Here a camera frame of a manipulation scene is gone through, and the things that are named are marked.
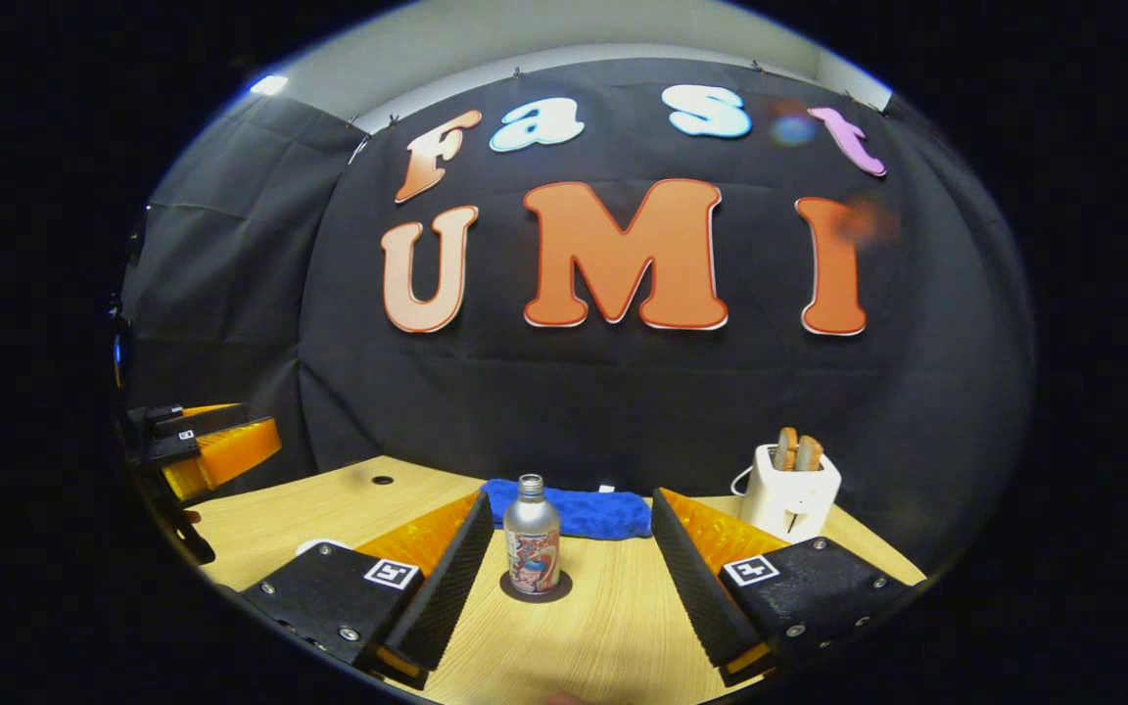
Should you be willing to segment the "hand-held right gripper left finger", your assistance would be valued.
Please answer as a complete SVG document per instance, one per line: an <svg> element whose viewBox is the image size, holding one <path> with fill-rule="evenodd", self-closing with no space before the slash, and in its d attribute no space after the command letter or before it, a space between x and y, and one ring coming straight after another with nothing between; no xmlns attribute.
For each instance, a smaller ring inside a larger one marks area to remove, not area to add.
<svg viewBox="0 0 1128 705"><path fill-rule="evenodd" d="M317 541L241 596L314 650L422 686L442 661L493 531L487 493L473 492L356 549Z"/></svg>

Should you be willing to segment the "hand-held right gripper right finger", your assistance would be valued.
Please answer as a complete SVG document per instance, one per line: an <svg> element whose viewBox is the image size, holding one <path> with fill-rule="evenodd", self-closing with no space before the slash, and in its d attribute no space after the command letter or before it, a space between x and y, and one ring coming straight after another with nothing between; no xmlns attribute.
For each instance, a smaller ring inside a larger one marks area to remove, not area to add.
<svg viewBox="0 0 1128 705"><path fill-rule="evenodd" d="M726 686L816 664L895 613L913 590L840 541L779 540L667 488L653 492L652 532Z"/></svg>

